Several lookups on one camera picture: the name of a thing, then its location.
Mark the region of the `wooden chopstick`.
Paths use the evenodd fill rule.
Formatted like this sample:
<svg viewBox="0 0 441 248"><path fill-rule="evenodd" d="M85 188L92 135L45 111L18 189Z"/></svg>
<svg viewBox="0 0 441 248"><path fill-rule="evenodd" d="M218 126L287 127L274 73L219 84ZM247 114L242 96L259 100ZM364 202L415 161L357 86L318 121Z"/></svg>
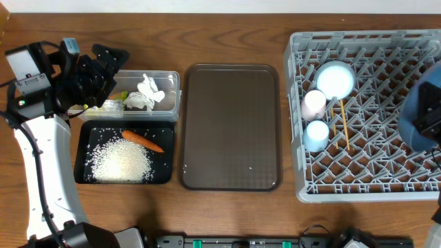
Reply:
<svg viewBox="0 0 441 248"><path fill-rule="evenodd" d="M334 116L335 116L335 114L334 114L334 108L331 108L331 117L334 118ZM334 136L337 136L336 124L333 125L333 132L334 132ZM336 147L336 149L339 148L338 141L336 141L336 143L335 143L335 147Z"/></svg>
<svg viewBox="0 0 441 248"><path fill-rule="evenodd" d="M348 134L348 129L347 129L347 118L346 118L346 114L345 114L345 106L344 106L344 102L343 99L340 99L340 109L341 109L341 114L342 114L342 122L343 122L343 128L344 128L344 133L345 133L345 140L346 140L346 144L347 144L347 150L350 151L350 143L349 143L349 134Z"/></svg>

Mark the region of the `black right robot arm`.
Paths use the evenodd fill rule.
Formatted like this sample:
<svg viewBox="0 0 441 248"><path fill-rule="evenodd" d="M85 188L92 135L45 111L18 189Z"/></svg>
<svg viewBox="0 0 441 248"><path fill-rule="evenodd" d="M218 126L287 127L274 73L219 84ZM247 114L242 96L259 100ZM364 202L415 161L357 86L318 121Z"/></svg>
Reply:
<svg viewBox="0 0 441 248"><path fill-rule="evenodd" d="M418 86L418 111L413 126L425 138L440 143L440 88L430 82ZM440 210L432 216L425 247L440 248ZM411 240L377 239L359 229L350 227L334 240L339 248L411 248Z"/></svg>

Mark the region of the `light blue bowl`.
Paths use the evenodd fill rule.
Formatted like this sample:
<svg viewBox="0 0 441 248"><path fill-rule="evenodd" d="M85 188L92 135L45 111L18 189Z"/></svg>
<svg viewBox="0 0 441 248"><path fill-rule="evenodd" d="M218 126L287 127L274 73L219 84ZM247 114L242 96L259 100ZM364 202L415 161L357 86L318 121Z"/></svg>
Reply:
<svg viewBox="0 0 441 248"><path fill-rule="evenodd" d="M327 100L341 100L349 96L355 87L356 75L351 66L342 61L330 61L320 66L314 75L316 89Z"/></svg>

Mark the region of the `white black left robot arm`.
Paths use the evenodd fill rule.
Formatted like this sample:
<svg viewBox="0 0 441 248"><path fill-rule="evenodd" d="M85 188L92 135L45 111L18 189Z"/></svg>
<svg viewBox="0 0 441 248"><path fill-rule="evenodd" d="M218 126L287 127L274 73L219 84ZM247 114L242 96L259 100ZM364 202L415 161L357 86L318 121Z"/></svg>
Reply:
<svg viewBox="0 0 441 248"><path fill-rule="evenodd" d="M29 247L144 247L141 231L111 232L91 225L76 188L70 158L75 105L100 107L129 59L125 50L95 44L81 54L73 38L47 53L47 41L6 52L14 72L1 113L21 148L29 198Z"/></svg>

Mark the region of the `white paper napkin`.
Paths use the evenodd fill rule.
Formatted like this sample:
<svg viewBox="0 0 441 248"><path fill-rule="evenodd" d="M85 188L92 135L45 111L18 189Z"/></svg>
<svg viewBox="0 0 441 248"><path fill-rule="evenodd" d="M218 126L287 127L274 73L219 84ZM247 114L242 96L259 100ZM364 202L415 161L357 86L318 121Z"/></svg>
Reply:
<svg viewBox="0 0 441 248"><path fill-rule="evenodd" d="M143 109L146 107L147 111L154 109L154 101L141 92L131 92L124 100L123 104L130 109L134 107L137 109Z"/></svg>

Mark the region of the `dark blue plate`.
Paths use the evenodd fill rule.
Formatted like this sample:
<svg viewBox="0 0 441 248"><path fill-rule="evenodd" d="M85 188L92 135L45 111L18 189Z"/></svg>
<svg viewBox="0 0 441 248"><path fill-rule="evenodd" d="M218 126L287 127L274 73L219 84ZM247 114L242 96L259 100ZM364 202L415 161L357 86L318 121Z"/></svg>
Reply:
<svg viewBox="0 0 441 248"><path fill-rule="evenodd" d="M440 62L431 66L420 79L416 81L407 94L402 109L400 110L398 119L398 131L400 137L404 143L415 152L427 151L440 144L423 137L413 126L413 121L416 120L418 111L418 86L425 81L440 88Z"/></svg>

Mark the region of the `light blue plastic cup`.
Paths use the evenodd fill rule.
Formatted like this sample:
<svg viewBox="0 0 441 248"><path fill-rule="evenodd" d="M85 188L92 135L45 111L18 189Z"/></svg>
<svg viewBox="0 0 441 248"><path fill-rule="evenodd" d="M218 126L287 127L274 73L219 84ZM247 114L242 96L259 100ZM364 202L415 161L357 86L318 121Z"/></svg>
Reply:
<svg viewBox="0 0 441 248"><path fill-rule="evenodd" d="M321 152L329 142L329 127L323 121L312 121L306 126L302 139L306 150Z"/></svg>

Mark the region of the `pink plastic cup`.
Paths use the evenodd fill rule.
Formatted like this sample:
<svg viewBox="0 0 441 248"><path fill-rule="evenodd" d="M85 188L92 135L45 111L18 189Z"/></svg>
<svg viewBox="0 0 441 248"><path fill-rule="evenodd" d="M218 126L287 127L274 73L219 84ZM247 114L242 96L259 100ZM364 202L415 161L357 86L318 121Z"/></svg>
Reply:
<svg viewBox="0 0 441 248"><path fill-rule="evenodd" d="M314 121L325 115L327 99L320 90L312 90L304 96L300 103L301 117L306 121Z"/></svg>

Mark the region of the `orange carrot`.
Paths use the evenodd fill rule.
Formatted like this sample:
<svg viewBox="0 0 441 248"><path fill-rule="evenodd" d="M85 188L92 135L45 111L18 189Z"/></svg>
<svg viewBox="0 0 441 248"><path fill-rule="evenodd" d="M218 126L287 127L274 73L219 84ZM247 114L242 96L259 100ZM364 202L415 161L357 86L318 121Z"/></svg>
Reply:
<svg viewBox="0 0 441 248"><path fill-rule="evenodd" d="M146 147L154 152L164 153L165 151L155 143L129 130L122 131L122 137L128 141Z"/></svg>

